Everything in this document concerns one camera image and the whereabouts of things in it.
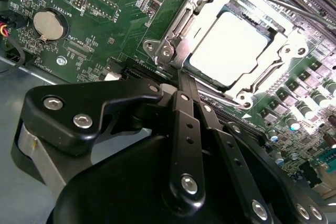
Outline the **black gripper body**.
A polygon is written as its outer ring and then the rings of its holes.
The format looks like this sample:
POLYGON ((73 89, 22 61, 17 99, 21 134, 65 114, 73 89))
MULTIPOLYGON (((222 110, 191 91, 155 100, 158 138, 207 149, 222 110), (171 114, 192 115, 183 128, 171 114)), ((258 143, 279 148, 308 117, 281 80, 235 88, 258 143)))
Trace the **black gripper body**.
POLYGON ((206 199, 192 216, 175 215, 162 198, 167 187, 171 143, 150 136, 76 175, 62 190, 51 223, 243 223, 225 173, 203 156, 206 199))

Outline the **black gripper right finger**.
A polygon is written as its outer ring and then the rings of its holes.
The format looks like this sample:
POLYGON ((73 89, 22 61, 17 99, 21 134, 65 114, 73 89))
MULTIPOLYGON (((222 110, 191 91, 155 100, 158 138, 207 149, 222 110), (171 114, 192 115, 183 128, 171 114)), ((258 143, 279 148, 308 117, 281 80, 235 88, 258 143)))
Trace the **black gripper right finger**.
POLYGON ((228 171, 244 223, 328 223, 322 209, 250 132, 235 121, 220 123, 215 110, 201 101, 192 77, 188 79, 188 90, 215 155, 228 171))

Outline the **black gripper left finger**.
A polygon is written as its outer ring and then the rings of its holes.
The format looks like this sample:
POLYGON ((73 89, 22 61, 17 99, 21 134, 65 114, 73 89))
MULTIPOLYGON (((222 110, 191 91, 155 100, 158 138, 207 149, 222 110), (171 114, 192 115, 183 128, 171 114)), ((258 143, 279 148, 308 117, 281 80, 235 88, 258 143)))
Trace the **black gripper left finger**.
POLYGON ((199 120, 189 75, 173 86, 133 79, 41 86, 24 98, 13 146, 17 166, 55 198, 79 173, 150 136, 171 143, 163 201, 201 208, 205 201, 199 120))

